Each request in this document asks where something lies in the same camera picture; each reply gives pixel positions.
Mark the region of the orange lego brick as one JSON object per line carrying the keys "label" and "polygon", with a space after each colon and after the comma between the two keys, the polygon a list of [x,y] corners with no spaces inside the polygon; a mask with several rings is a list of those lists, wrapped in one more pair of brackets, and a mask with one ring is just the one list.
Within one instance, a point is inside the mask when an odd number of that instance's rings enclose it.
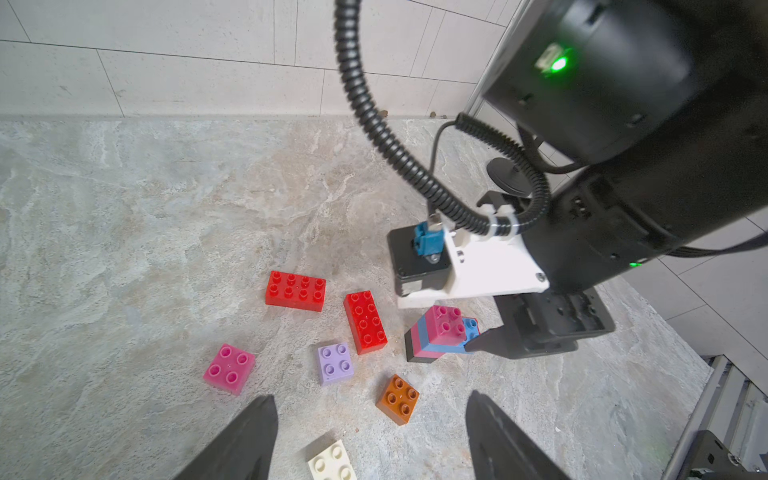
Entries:
{"label": "orange lego brick", "polygon": [[397,425],[406,425],[420,397],[419,392],[398,375],[393,375],[376,407]]}

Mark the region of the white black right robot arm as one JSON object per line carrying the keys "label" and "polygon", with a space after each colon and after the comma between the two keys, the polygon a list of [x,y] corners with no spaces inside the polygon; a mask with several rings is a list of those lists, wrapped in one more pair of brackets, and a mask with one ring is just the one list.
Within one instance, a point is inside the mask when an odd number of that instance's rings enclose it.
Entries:
{"label": "white black right robot arm", "polygon": [[575,168],[521,235],[549,285],[468,344],[556,355],[615,325],[595,288],[767,204],[763,1],[535,1],[484,99]]}

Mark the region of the pink and black lego brick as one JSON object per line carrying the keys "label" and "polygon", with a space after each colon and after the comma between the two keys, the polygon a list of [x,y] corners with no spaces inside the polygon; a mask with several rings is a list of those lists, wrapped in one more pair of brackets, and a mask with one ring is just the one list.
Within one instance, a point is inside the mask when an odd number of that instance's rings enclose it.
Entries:
{"label": "pink and black lego brick", "polygon": [[443,352],[430,352],[422,347],[420,330],[413,325],[404,336],[406,360],[411,363],[431,364],[441,358]]}

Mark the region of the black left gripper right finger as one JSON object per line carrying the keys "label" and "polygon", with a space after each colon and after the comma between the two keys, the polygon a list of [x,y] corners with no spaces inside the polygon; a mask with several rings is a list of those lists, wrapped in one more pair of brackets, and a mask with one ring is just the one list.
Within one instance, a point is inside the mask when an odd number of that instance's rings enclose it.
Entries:
{"label": "black left gripper right finger", "polygon": [[471,393],[465,423],[477,480],[569,479],[489,396]]}

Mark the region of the lilac lego brick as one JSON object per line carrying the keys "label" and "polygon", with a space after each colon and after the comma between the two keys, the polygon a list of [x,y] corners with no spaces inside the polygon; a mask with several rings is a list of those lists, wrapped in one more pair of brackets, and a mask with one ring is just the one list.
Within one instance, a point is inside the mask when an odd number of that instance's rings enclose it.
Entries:
{"label": "lilac lego brick", "polygon": [[319,347],[317,359],[322,386],[350,379],[354,375],[354,366],[346,342]]}

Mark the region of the magenta lego brick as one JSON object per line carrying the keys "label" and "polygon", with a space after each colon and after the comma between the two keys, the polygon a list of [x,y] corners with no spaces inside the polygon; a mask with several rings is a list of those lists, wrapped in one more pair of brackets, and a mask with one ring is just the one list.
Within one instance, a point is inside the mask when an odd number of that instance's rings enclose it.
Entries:
{"label": "magenta lego brick", "polygon": [[459,308],[434,305],[425,313],[424,318],[431,345],[456,347],[467,340]]}

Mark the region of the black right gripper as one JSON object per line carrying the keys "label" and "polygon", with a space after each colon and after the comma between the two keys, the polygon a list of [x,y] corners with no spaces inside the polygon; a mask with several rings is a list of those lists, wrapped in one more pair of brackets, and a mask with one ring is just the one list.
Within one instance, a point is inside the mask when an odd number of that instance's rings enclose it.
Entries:
{"label": "black right gripper", "polygon": [[524,359],[574,352],[578,342],[612,333],[615,322],[594,288],[497,296],[503,326],[469,340],[466,352]]}

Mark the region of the long red lego brick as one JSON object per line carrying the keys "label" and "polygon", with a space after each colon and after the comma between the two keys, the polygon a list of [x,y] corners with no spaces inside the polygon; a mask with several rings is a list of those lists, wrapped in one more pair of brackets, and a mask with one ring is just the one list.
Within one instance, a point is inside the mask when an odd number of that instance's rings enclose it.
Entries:
{"label": "long red lego brick", "polygon": [[321,312],[325,293],[326,281],[322,278],[272,271],[265,292],[265,304]]}
{"label": "long red lego brick", "polygon": [[381,350],[387,345],[388,338],[371,291],[348,294],[344,308],[358,355]]}

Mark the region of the cream lego brick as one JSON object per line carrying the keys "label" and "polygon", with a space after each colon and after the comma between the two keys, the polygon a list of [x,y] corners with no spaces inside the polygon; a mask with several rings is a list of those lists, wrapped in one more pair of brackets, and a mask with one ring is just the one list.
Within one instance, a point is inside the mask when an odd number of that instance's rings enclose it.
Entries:
{"label": "cream lego brick", "polygon": [[312,457],[307,465],[314,480],[356,480],[342,440],[338,440]]}

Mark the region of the aluminium rail frame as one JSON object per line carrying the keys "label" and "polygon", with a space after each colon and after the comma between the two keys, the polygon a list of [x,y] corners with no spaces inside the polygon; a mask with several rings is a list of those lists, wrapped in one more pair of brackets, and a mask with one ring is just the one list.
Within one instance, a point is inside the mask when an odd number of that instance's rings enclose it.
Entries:
{"label": "aluminium rail frame", "polygon": [[765,479],[767,394],[726,356],[690,415],[664,479]]}

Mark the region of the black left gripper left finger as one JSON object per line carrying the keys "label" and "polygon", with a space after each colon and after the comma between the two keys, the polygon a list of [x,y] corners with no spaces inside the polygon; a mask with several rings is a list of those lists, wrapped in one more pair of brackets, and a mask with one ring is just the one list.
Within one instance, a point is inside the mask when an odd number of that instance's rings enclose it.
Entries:
{"label": "black left gripper left finger", "polygon": [[278,426],[274,396],[257,397],[175,479],[267,479]]}

